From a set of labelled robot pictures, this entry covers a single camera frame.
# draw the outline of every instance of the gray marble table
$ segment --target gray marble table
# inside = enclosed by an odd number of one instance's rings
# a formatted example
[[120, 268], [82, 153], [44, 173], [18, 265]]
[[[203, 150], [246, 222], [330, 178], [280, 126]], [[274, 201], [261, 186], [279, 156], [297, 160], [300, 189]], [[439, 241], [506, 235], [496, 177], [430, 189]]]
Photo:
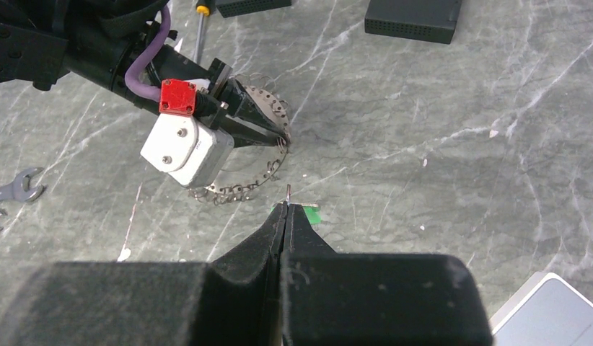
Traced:
[[[366, 0], [213, 16], [203, 54], [276, 77], [294, 146], [281, 180], [216, 208], [139, 150], [155, 116], [67, 76], [0, 84], [0, 184], [47, 170], [32, 205], [2, 203], [0, 316], [40, 264], [213, 260], [291, 183], [339, 252], [462, 259], [492, 314], [535, 271], [593, 301], [593, 1], [465, 0], [451, 45], [364, 33]], [[193, 1], [172, 1], [192, 55]]]

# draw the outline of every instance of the green tag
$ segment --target green tag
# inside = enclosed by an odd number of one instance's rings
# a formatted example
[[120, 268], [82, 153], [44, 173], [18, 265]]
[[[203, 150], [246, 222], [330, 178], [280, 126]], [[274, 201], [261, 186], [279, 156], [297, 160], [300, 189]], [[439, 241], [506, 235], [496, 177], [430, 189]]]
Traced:
[[320, 214], [318, 214], [320, 207], [313, 205], [302, 205], [302, 207], [303, 210], [305, 210], [305, 215], [307, 216], [309, 223], [312, 225], [317, 225], [322, 222], [322, 218], [320, 217]]

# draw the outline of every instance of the screwdriver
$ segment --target screwdriver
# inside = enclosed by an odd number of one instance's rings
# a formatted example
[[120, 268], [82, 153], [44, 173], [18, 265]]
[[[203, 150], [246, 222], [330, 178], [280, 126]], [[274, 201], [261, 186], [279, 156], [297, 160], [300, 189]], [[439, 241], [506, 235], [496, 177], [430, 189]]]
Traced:
[[211, 13], [209, 9], [210, 0], [198, 0], [197, 1], [197, 13], [199, 13], [199, 30], [197, 32], [197, 43], [195, 47], [194, 61], [199, 63], [201, 55], [201, 41], [203, 39], [203, 25], [205, 24], [205, 17], [208, 17]]

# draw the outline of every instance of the black device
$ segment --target black device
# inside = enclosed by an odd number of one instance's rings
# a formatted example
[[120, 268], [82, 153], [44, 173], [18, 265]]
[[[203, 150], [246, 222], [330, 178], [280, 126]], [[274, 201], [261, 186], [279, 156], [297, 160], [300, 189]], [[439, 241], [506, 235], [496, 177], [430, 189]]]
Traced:
[[[158, 33], [154, 18], [168, 2], [0, 0], [0, 83], [32, 81], [36, 89], [49, 91], [73, 72], [158, 115], [159, 103], [129, 90], [125, 74]], [[177, 32], [171, 31], [169, 38], [176, 37]], [[221, 102], [229, 104], [228, 115], [214, 122], [234, 138], [235, 148], [275, 146], [278, 137], [285, 135], [231, 76], [232, 68], [219, 59], [205, 69], [164, 45], [146, 72], [156, 87], [164, 79], [208, 79], [210, 92], [200, 95], [205, 102], [197, 102], [200, 109], [194, 116], [205, 124], [217, 115]]]
[[224, 18], [291, 5], [292, 0], [216, 0], [216, 8]]
[[371, 0], [364, 31], [448, 45], [461, 6], [462, 0]]
[[58, 263], [0, 322], [0, 346], [492, 345], [473, 277], [442, 254], [337, 254], [300, 205], [212, 263]]

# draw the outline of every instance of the small metal pin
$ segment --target small metal pin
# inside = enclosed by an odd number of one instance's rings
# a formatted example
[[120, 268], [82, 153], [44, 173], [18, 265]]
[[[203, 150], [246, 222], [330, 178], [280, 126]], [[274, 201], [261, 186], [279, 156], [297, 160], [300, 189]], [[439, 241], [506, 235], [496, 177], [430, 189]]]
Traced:
[[288, 187], [286, 188], [286, 203], [288, 203], [288, 205], [290, 205], [290, 194], [291, 194], [291, 187], [290, 184], [288, 184]]

